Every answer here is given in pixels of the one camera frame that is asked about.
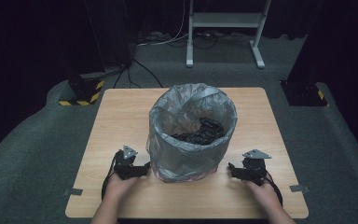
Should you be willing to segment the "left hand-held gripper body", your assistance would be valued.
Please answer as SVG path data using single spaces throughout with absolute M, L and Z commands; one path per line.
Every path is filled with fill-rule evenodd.
M 132 177 L 139 177 L 141 172 L 139 167 L 133 165 L 138 152 L 124 145 L 115 155 L 114 172 L 122 179 L 126 180 Z

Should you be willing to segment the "person's left hand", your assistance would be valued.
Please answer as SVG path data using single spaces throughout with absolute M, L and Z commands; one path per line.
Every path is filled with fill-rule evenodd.
M 138 180 L 138 177 L 121 179 L 117 174 L 111 175 L 107 182 L 103 201 L 120 203 Z

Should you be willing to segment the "person's right hand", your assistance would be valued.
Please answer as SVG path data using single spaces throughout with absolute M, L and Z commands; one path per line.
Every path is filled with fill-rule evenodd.
M 253 193 L 255 200 L 263 209 L 271 210 L 281 207 L 278 196 L 268 181 L 264 181 L 261 186 L 252 181 L 244 181 L 243 184 Z

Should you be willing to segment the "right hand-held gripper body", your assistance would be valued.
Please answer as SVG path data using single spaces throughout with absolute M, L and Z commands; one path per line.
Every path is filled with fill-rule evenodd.
M 244 175 L 242 180 L 252 181 L 261 186 L 264 181 L 268 181 L 267 168 L 265 159 L 270 159 L 271 156 L 259 149 L 252 149 L 242 154 L 242 165 L 244 168 Z

